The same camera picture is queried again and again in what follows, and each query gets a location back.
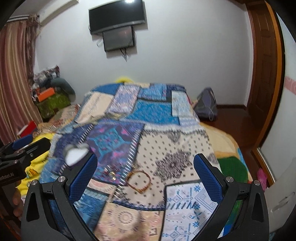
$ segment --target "baseboard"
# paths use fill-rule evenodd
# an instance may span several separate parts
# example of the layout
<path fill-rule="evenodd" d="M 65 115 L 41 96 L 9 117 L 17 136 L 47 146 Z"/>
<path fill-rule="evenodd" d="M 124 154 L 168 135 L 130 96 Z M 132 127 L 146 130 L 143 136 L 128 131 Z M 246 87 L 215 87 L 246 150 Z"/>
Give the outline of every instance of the baseboard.
<path fill-rule="evenodd" d="M 244 109 L 244 110 L 247 109 L 247 107 L 243 104 L 218 104 L 217 108 L 218 109 L 234 108 L 234 109 Z"/>
<path fill-rule="evenodd" d="M 274 177 L 273 173 L 271 172 L 264 156 L 262 155 L 260 149 L 254 147 L 252 149 L 252 154 L 253 154 L 253 157 L 257 159 L 257 161 L 260 164 L 261 168 L 263 169 L 264 173 L 267 175 L 267 180 L 268 180 L 269 186 L 271 186 L 272 184 L 274 184 L 276 182 L 276 180 L 275 180 L 275 177 Z"/>

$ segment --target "gray bag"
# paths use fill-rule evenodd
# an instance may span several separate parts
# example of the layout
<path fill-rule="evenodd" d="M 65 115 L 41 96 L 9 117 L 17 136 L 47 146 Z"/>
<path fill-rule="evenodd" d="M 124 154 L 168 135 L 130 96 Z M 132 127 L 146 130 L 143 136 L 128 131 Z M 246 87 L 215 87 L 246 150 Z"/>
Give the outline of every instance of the gray bag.
<path fill-rule="evenodd" d="M 197 97 L 197 104 L 194 111 L 202 120 L 214 121 L 217 118 L 217 102 L 212 88 L 205 88 Z"/>

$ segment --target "human hand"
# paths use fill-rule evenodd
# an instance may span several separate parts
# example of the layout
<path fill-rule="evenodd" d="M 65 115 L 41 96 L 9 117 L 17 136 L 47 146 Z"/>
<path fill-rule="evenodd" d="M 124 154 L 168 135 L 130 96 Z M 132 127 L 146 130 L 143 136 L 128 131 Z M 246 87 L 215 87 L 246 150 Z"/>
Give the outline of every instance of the human hand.
<path fill-rule="evenodd" d="M 14 205 L 16 205 L 15 209 L 13 210 L 13 214 L 21 221 L 24 203 L 21 199 L 20 191 L 17 188 L 15 188 L 15 193 L 13 194 L 12 202 Z"/>

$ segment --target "blue quilt patch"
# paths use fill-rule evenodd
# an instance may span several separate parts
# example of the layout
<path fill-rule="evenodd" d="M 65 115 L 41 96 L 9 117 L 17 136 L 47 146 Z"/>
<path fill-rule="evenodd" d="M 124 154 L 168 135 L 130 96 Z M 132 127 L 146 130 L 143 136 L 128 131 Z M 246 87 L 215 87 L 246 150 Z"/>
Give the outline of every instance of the blue quilt patch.
<path fill-rule="evenodd" d="M 59 177 L 51 172 L 52 167 L 54 167 L 56 163 L 57 163 L 56 158 L 48 159 L 47 163 L 43 167 L 43 170 L 40 174 L 40 178 L 39 178 L 40 183 L 54 182 Z"/>
<path fill-rule="evenodd" d="M 186 93 L 172 91 L 172 116 L 193 117 Z"/>
<path fill-rule="evenodd" d="M 176 85 L 176 84 L 167 84 L 167 97 L 172 97 L 172 90 L 173 91 L 183 91 L 186 93 L 186 89 L 184 86 Z"/>
<path fill-rule="evenodd" d="M 93 88 L 91 91 L 98 91 L 98 92 L 106 93 L 109 95 L 115 95 L 116 91 L 120 85 L 122 85 L 122 83 L 101 85 L 101 86 Z"/>
<path fill-rule="evenodd" d="M 67 146 L 68 144 L 78 144 L 81 137 L 83 136 L 83 133 L 85 133 L 89 127 L 90 124 L 86 124 L 84 126 L 74 128 L 72 133 L 70 134 L 63 134 L 63 136 L 58 140 L 56 144 L 56 149 L 53 156 L 56 158 L 64 159 L 62 153 L 65 146 Z"/>
<path fill-rule="evenodd" d="M 94 231 L 97 226 L 107 199 L 107 194 L 85 189 L 81 199 L 74 203 L 76 210 L 91 231 Z"/>
<path fill-rule="evenodd" d="M 217 207 L 202 183 L 166 187 L 166 206 L 161 241 L 189 241 L 203 228 Z"/>
<path fill-rule="evenodd" d="M 99 123 L 89 133 L 86 141 L 98 158 L 93 179 L 111 184 L 125 184 L 136 156 L 136 144 L 144 128 L 141 123 L 110 122 Z M 114 176 L 105 174 L 110 167 Z"/>
<path fill-rule="evenodd" d="M 122 85 L 118 88 L 113 101 L 108 108 L 108 113 L 131 113 L 137 100 L 139 86 Z"/>
<path fill-rule="evenodd" d="M 138 97 L 148 100 L 166 100 L 167 87 L 165 84 L 151 84 L 149 88 L 141 88 Z"/>
<path fill-rule="evenodd" d="M 179 125 L 178 117 L 172 116 L 172 104 L 165 102 L 138 100 L 133 113 L 128 115 L 126 119 L 146 123 Z"/>

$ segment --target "beaded bracelet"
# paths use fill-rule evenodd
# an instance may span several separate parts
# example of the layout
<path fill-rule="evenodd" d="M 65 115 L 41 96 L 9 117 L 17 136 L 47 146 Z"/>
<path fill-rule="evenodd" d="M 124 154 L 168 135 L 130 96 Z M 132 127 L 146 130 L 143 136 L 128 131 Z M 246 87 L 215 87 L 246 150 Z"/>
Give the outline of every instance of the beaded bracelet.
<path fill-rule="evenodd" d="M 142 173 L 144 173 L 144 174 L 149 178 L 149 183 L 148 183 L 145 187 L 143 187 L 143 188 L 141 188 L 141 189 L 135 188 L 134 186 L 132 186 L 131 184 L 128 183 L 128 181 L 129 181 L 129 179 L 132 177 L 132 175 L 134 175 L 134 174 L 136 174 L 136 173 L 138 173 L 138 172 L 142 172 Z M 132 189 L 134 189 L 134 190 L 136 190 L 138 193 L 142 194 L 143 192 L 145 192 L 145 191 L 151 186 L 151 178 L 150 178 L 150 176 L 149 176 L 146 172 L 144 172 L 144 171 L 131 171 L 131 172 L 127 175 L 127 177 L 126 177 L 126 183 L 127 183 L 127 185 L 129 185 Z"/>

